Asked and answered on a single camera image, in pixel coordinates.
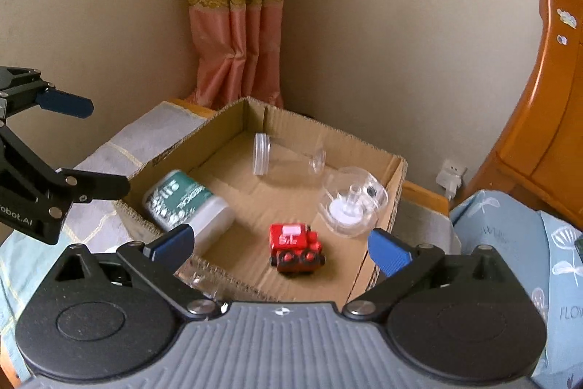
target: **pink curtain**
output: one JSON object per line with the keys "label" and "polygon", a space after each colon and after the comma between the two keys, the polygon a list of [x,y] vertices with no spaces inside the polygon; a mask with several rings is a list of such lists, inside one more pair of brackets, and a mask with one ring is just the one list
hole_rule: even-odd
{"label": "pink curtain", "polygon": [[242,96],[281,106],[279,50],[283,0],[188,0],[199,53],[188,98],[217,109]]}

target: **ribbed rubber surface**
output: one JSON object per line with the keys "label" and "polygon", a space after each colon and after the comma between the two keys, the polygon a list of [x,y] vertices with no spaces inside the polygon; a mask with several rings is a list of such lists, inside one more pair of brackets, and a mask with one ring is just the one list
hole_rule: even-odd
{"label": "ribbed rubber surface", "polygon": [[[378,327],[345,319],[330,304],[235,303],[220,318],[188,324],[140,373],[99,385],[39,377],[23,386],[101,389],[408,389],[457,387],[416,373],[393,355]],[[532,389],[527,379],[499,386]]]}

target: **sticker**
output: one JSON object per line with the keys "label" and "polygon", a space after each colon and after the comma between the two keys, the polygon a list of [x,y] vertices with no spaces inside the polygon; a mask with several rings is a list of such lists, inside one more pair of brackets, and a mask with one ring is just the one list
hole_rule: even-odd
{"label": "sticker", "polygon": [[577,20],[569,12],[557,9],[557,14],[561,17],[561,22],[567,24],[569,27],[573,27],[573,29],[577,27]]}
{"label": "sticker", "polygon": [[283,225],[282,226],[282,234],[286,234],[288,236],[299,236],[301,234],[301,226],[300,225]]}
{"label": "sticker", "polygon": [[287,307],[279,307],[273,310],[273,313],[275,313],[277,316],[287,316],[292,313],[292,311]]}
{"label": "sticker", "polygon": [[146,207],[169,231],[185,223],[212,196],[200,183],[176,171],[156,185],[146,199]]}
{"label": "sticker", "polygon": [[280,246],[293,246],[298,243],[297,239],[294,239],[293,235],[280,234],[279,235],[279,245]]}

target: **cardboard box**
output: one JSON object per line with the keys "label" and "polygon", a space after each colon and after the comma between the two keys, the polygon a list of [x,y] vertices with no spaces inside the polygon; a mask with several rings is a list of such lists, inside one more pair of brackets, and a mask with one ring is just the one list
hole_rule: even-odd
{"label": "cardboard box", "polygon": [[[255,133],[274,137],[270,172],[252,173]],[[147,163],[131,179],[131,192],[116,207],[132,238],[150,242],[161,235],[142,207],[146,191],[173,169],[181,169],[223,197],[235,211],[234,225],[203,258],[193,256],[181,270],[227,289],[244,300],[334,301],[339,307],[377,278],[368,257],[367,235],[347,239],[329,231],[317,213],[321,177],[307,173],[306,154],[326,150],[326,168],[362,167],[388,190],[389,205],[378,226],[391,229],[407,164],[356,137],[313,119],[245,98]],[[308,276],[285,277],[269,266],[269,225],[304,222],[317,231],[326,264]]]}

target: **wooden furniture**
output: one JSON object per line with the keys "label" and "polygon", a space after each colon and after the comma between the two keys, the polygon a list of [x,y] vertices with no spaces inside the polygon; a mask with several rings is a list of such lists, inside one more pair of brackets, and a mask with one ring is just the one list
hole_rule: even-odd
{"label": "wooden furniture", "polygon": [[450,216],[450,202],[443,195],[431,192],[413,182],[403,183],[403,191],[401,191],[401,200],[414,203],[423,208],[436,211],[443,216]]}
{"label": "wooden furniture", "polygon": [[0,343],[0,367],[2,368],[0,373],[0,389],[19,387],[21,384],[20,379],[2,343]]}
{"label": "wooden furniture", "polygon": [[583,0],[540,0],[539,12],[534,70],[456,204],[480,189],[500,190],[583,229]]}

